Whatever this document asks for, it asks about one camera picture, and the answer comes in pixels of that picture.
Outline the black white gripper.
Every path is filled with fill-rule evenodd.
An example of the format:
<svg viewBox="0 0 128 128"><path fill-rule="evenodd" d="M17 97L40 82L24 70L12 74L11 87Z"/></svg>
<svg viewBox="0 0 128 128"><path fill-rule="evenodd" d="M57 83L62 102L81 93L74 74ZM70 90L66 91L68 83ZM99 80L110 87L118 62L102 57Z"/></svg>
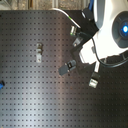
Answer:
<svg viewBox="0 0 128 128"><path fill-rule="evenodd" d="M93 44L93 38L90 34L84 32L76 32L74 48L71 53L78 50L78 54L82 63L93 64L97 61L96 46ZM64 75L76 68L76 61L71 60L58 69L60 75Z"/></svg>

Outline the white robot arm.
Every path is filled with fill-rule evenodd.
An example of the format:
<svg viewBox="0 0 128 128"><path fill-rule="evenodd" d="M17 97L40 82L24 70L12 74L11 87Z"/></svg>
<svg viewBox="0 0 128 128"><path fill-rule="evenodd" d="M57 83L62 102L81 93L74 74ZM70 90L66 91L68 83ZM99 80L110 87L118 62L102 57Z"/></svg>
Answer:
<svg viewBox="0 0 128 128"><path fill-rule="evenodd" d="M97 62L109 68L126 63L128 58L114 64L107 64L103 59L128 50L128 0L94 0L94 20L98 31L81 44L81 62Z"/></svg>

